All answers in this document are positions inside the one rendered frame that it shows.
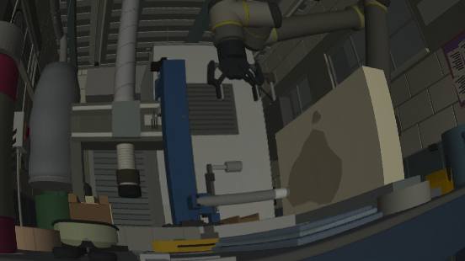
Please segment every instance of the dark brown stain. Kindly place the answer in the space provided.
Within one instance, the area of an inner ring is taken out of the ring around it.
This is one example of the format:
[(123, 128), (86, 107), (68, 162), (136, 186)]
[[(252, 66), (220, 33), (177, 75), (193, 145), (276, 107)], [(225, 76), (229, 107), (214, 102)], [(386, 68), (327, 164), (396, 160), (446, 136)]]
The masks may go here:
[(309, 201), (328, 204), (342, 178), (342, 161), (329, 147), (324, 132), (312, 130), (289, 173), (287, 198), (292, 206)]
[(312, 117), (312, 123), (315, 124), (319, 122), (320, 119), (321, 119), (321, 114), (317, 110), (315, 110), (315, 112), (313, 113), (313, 117)]

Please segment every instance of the purple poster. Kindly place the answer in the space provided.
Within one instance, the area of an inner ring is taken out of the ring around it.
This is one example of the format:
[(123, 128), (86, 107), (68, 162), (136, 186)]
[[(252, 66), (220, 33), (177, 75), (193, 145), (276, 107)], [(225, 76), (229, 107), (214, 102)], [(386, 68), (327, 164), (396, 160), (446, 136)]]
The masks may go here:
[(465, 31), (442, 46), (460, 106), (465, 105)]

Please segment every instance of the yellow object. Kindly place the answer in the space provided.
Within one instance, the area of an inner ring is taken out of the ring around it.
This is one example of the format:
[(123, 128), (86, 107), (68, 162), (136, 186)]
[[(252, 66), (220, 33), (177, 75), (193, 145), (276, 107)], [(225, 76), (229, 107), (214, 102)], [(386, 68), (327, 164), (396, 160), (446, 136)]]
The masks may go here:
[(451, 171), (451, 180), (449, 181), (449, 178), (447, 177), (446, 168), (440, 171), (436, 171), (435, 173), (426, 175), (425, 180), (430, 180), (431, 189), (441, 187), (442, 194), (447, 194), (454, 189), (454, 180), (452, 177), (452, 171)]
[(198, 239), (198, 240), (174, 240), (174, 241), (152, 241), (153, 252), (174, 253), (174, 252), (199, 252), (211, 251), (219, 238)]

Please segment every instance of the gray vent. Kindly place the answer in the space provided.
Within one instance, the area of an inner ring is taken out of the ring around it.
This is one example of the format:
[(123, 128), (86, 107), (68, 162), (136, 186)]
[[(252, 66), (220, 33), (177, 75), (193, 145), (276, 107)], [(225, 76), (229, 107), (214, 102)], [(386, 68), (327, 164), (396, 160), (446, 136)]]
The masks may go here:
[(97, 194), (108, 195), (113, 222), (116, 226), (152, 226), (143, 152), (136, 151), (136, 168), (141, 175), (142, 197), (139, 199), (120, 198), (118, 196), (118, 184), (116, 183), (116, 169), (118, 169), (116, 151), (94, 151)]
[(224, 101), (218, 101), (215, 88), (204, 83), (187, 84), (190, 134), (237, 135), (238, 117), (232, 84), (223, 84)]

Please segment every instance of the ceiling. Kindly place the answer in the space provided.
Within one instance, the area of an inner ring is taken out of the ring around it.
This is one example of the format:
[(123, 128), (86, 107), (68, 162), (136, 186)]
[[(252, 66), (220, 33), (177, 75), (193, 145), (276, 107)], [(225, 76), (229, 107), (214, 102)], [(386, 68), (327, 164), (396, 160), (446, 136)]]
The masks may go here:
[[(206, 12), (200, 13), (205, 0), (141, 0), (143, 2), (137, 34), (136, 60), (138, 65), (146, 65), (147, 48), (154, 45), (184, 44), (196, 19), (204, 19)], [(122, 0), (77, 0), (77, 65), (80, 70), (115, 65), (118, 30), (120, 27)], [(61, 0), (61, 21), (67, 33), (67, 2)], [(212, 45), (211, 26), (197, 26), (196, 45)]]

